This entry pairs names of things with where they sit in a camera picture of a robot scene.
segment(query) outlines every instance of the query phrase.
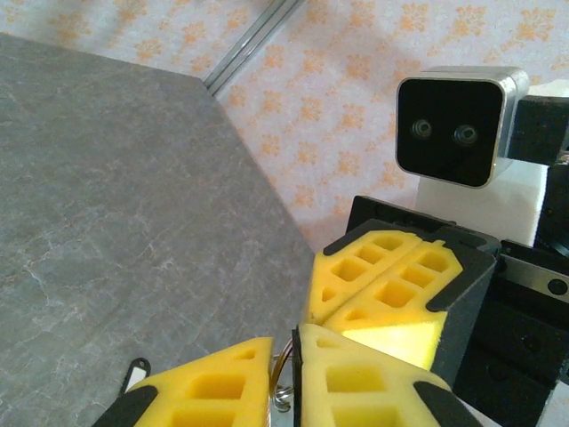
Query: gray tabletop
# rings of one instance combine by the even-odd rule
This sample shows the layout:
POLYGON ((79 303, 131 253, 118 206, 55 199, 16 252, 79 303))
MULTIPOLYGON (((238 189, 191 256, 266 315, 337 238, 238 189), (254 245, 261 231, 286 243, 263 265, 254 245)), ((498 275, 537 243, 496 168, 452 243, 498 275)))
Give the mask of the gray tabletop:
POLYGON ((1 425, 90 425, 140 356, 282 345, 311 263, 199 80, 0 36, 1 425))

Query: black camera face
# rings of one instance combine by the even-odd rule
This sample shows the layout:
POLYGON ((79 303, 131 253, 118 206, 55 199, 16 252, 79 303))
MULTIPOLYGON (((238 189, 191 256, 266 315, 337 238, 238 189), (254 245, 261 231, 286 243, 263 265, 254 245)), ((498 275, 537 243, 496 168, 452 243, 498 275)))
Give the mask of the black camera face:
POLYGON ((492 82, 409 79, 397 96, 397 162, 410 173, 483 187, 504 95, 492 82))

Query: yellow foam pad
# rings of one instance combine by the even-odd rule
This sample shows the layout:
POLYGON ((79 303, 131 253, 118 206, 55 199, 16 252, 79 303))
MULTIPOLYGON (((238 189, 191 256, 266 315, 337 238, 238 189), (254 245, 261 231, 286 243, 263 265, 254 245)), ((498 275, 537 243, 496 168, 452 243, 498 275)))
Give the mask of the yellow foam pad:
POLYGON ((400 230, 376 230, 332 255, 314 260, 305 321, 322 325, 359 292, 422 240, 400 230))
POLYGON ((300 325, 301 427, 437 427, 413 388, 430 372, 317 325, 300 325))
POLYGON ((254 338, 137 383, 158 389, 136 427, 266 427, 272 338, 254 338))
POLYGON ((339 307, 323 326, 430 369, 447 314, 425 306, 462 272, 443 243, 420 243, 339 307))

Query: floral wallpaper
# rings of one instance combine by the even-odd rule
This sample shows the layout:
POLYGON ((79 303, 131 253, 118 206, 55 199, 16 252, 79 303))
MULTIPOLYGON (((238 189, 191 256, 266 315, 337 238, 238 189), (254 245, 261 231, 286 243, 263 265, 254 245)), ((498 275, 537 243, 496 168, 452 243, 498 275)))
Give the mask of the floral wallpaper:
POLYGON ((268 0, 4 0, 0 31, 205 78, 268 0))
POLYGON ((398 83, 436 65, 569 76, 569 2, 307 0, 220 101, 314 249, 366 194, 413 206, 394 159, 398 83))

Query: camera lens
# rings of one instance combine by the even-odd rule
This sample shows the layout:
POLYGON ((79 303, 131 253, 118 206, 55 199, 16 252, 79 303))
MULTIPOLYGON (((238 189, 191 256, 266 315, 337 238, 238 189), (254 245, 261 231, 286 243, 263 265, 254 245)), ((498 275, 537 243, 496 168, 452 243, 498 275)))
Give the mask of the camera lens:
POLYGON ((429 121, 421 118, 413 123, 411 127, 411 132, 416 138, 420 138, 422 140, 427 139, 431 133, 433 132, 433 128, 431 127, 429 121))
POLYGON ((462 125, 454 131, 453 139, 457 144, 469 147, 477 141, 478 133, 471 125, 462 125))

